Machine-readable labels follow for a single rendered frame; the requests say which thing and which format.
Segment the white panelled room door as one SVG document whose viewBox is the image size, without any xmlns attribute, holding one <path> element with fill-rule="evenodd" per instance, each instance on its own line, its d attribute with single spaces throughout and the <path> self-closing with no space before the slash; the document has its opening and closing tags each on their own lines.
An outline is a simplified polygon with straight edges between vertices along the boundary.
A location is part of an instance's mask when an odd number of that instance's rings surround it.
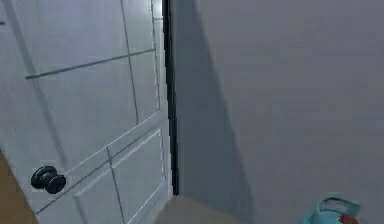
<svg viewBox="0 0 384 224">
<path fill-rule="evenodd" d="M 0 0 L 0 152 L 38 224 L 155 224 L 169 201 L 162 0 Z M 31 185 L 53 166 L 67 179 Z"/>
</svg>

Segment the black round door knob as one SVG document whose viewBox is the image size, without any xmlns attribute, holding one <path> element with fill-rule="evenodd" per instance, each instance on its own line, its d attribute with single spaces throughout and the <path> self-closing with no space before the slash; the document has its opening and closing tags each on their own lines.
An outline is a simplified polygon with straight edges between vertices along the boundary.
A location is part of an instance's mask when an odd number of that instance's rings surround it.
<svg viewBox="0 0 384 224">
<path fill-rule="evenodd" d="M 49 194 L 61 192 L 66 183 L 66 177 L 60 175 L 53 166 L 40 167 L 31 177 L 31 185 L 35 189 L 44 189 Z"/>
</svg>

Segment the teal container with red mark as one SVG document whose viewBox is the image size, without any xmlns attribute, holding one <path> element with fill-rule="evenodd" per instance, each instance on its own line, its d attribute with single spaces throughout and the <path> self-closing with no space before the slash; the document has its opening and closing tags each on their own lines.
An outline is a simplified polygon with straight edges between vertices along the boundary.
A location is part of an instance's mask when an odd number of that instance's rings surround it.
<svg viewBox="0 0 384 224">
<path fill-rule="evenodd" d="M 298 224 L 361 224 L 361 206 L 338 196 L 327 196 L 317 202 Z"/>
</svg>

